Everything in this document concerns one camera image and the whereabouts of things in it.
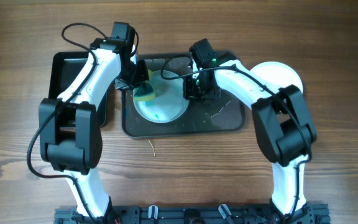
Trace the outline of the blue and yellow sponge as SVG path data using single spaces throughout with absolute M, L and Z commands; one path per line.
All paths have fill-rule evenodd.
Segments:
M 150 101 L 156 97 L 155 91 L 148 80 L 142 82 L 134 90 L 133 100 L 134 101 Z

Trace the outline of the light blue plate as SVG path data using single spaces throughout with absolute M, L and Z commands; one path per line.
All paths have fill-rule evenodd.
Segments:
M 149 82 L 156 97 L 150 101 L 132 100 L 137 112 L 153 123 L 169 123 L 179 118 L 188 108 L 183 97 L 183 80 L 167 70 L 149 71 Z

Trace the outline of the white plate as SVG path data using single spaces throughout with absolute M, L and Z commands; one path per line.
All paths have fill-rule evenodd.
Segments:
M 299 74 L 284 63 L 274 61 L 262 62 L 254 66 L 250 71 L 258 77 L 282 87 L 295 85 L 303 93 L 303 82 Z

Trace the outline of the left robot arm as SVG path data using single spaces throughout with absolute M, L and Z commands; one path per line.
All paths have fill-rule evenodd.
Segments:
M 76 200 L 75 223 L 120 223 L 97 169 L 103 140 L 97 110 L 115 80 L 130 84 L 137 72 L 131 40 L 97 38 L 71 85 L 39 106 L 40 155 L 56 179 L 65 179 Z

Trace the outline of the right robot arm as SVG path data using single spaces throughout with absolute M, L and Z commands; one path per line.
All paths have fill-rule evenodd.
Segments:
M 299 222 L 307 214 L 304 171 L 317 138 L 299 75 L 278 62 L 261 63 L 249 70 L 231 52 L 192 50 L 190 60 L 193 71 L 185 79 L 192 85 L 226 90 L 252 112 L 257 144 L 272 164 L 273 193 L 267 220 Z

